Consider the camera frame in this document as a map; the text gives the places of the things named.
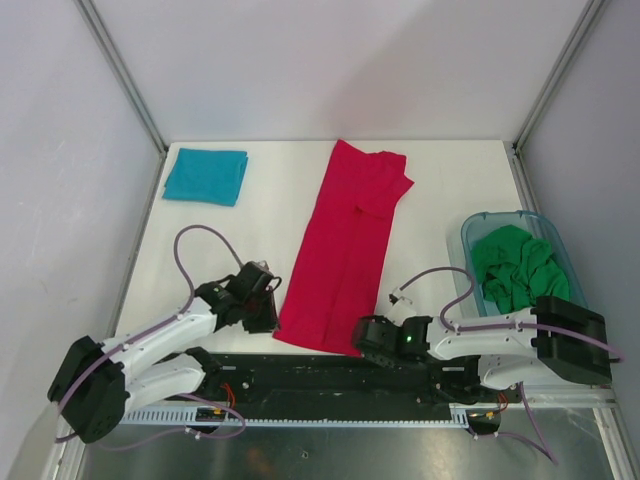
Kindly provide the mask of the red t shirt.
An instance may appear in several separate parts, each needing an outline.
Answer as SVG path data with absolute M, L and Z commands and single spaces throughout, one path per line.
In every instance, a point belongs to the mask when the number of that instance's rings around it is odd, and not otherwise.
M 336 142 L 280 310 L 275 339 L 355 357 L 352 334 L 373 314 L 407 159 Z

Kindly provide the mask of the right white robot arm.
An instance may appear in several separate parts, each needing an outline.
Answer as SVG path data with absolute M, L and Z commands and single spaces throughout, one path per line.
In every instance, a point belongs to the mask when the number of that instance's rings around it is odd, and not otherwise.
M 606 385 L 618 358 L 600 314 L 554 296 L 517 312 L 457 321 L 419 315 L 401 298 L 386 316 L 360 318 L 352 345 L 362 357 L 387 368 L 467 359 L 472 369 L 461 376 L 461 388 L 473 401 L 515 384 L 552 378 Z

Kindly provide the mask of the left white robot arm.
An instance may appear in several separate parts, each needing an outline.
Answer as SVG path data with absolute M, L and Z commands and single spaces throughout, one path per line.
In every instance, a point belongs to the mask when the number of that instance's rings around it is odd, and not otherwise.
M 249 334 L 278 325 L 274 292 L 282 280 L 250 261 L 237 274 L 200 286 L 189 282 L 186 304 L 134 333 L 68 349 L 47 391 L 74 436 L 90 444 L 124 417 L 171 397 L 207 400 L 221 387 L 222 364 L 196 341 L 239 324 Z

